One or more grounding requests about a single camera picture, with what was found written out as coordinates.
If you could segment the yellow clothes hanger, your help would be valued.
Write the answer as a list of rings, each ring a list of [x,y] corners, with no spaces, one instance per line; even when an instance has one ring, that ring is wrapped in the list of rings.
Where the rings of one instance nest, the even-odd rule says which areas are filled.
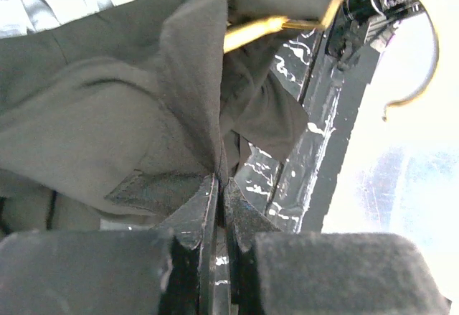
[[[274,34],[284,29],[307,30],[314,29],[316,31],[324,31],[333,23],[333,19],[339,10],[340,5],[345,0],[331,0],[324,14],[318,21],[293,20],[286,16],[271,16],[263,19],[258,19],[250,23],[246,23],[237,27],[230,27],[224,36],[223,53],[231,52],[246,44],[249,44],[256,39],[265,35]],[[429,19],[432,35],[434,38],[434,57],[433,64],[421,86],[408,96],[388,102],[384,105],[382,120],[388,121],[389,114],[394,108],[401,108],[414,103],[422,98],[427,89],[437,76],[442,59],[442,41],[439,27],[439,18],[435,0],[418,0],[424,6],[425,13]]]

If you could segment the black shirt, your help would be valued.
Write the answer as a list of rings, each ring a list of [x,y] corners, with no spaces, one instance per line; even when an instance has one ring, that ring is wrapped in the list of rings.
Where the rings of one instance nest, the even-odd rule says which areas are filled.
[[[55,199],[159,223],[256,146],[284,161],[308,126],[270,66],[287,29],[224,52],[228,24],[318,19],[331,0],[136,0],[1,41],[1,197],[15,230]]]

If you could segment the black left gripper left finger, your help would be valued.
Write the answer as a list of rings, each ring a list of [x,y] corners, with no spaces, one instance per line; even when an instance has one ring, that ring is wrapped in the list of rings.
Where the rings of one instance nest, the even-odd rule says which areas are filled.
[[[219,184],[150,230],[14,233],[1,242],[3,314],[210,314]]]

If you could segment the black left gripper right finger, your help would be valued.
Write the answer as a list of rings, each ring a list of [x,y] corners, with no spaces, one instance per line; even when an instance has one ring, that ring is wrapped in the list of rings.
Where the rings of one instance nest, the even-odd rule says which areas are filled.
[[[231,300],[240,314],[447,314],[417,247],[386,233],[291,234],[230,181],[223,196]]]

